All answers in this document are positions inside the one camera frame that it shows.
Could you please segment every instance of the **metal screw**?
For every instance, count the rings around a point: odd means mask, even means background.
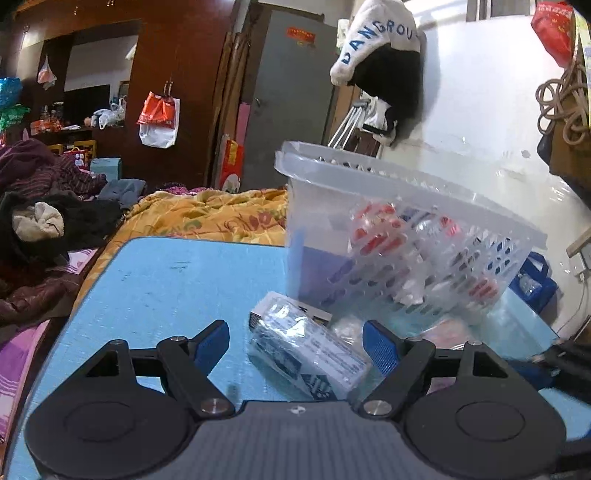
[[[230,410],[230,402],[224,398],[209,398],[201,402],[201,410],[210,415],[221,415]]]
[[[384,400],[370,400],[363,404],[363,409],[368,415],[382,416],[392,411],[392,405]]]

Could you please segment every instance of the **blue plastic bag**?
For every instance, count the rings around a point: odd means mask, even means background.
[[[542,269],[539,270],[532,260],[541,264]],[[530,252],[519,273],[509,285],[509,288],[536,313],[540,313],[548,305],[558,290],[556,282],[548,277],[549,269],[543,255]]]
[[[16,77],[0,79],[0,110],[18,103],[21,91],[21,79]]]

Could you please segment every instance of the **teal box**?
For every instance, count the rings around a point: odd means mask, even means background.
[[[96,174],[104,173],[107,181],[119,180],[121,178],[121,159],[95,158],[90,162],[90,171]]]

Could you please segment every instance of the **crutch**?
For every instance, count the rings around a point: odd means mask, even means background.
[[[359,121],[365,117],[365,111],[369,105],[369,100],[357,100],[353,103],[351,110],[347,113],[342,123],[339,125],[333,137],[330,139],[328,144],[329,147],[337,150],[344,150],[345,145],[351,138],[351,135],[355,131]]]

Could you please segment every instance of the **pink plastic bag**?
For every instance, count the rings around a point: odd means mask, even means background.
[[[45,63],[41,70],[39,70],[39,74],[37,74],[37,83],[41,83],[43,88],[47,90],[49,87],[53,87],[56,84],[57,77],[53,75],[49,67],[49,58],[45,55]]]

